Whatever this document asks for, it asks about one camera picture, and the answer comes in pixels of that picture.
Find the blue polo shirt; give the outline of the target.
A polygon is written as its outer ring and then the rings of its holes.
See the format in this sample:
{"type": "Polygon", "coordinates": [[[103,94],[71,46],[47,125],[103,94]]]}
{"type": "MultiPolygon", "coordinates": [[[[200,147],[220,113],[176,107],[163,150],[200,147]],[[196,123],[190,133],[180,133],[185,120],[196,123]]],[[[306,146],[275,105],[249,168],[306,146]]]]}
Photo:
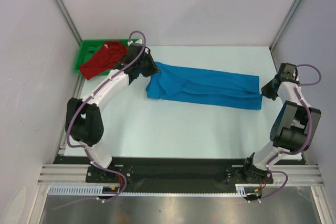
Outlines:
{"type": "Polygon", "coordinates": [[[151,76],[147,97],[230,108],[261,110],[259,77],[156,63],[160,72],[151,76]]]}

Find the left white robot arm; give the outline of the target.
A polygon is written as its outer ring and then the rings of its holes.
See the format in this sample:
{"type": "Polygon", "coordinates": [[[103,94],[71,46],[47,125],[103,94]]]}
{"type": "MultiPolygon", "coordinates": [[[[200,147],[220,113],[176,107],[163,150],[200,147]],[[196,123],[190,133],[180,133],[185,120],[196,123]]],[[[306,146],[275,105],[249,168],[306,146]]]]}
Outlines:
{"type": "Polygon", "coordinates": [[[66,110],[66,141],[71,148],[82,148],[90,163],[98,168],[105,182],[115,178],[112,156],[102,141],[104,125],[102,111],[108,103],[139,76],[150,77],[160,72],[150,49],[142,39],[129,41],[128,53],[110,70],[104,80],[82,98],[71,98],[66,110]]]}

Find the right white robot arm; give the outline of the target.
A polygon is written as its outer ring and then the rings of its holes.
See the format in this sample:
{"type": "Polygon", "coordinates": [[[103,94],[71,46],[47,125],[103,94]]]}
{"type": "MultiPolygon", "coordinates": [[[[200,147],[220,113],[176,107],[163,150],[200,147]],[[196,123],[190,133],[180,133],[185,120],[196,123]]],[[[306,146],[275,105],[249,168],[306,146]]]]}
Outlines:
{"type": "Polygon", "coordinates": [[[298,65],[281,63],[277,74],[261,93],[265,98],[280,98],[282,108],[270,130],[270,142],[244,162],[242,177],[248,183],[262,182],[271,176],[270,168],[287,155],[306,151],[321,118],[302,93],[298,65]]]}

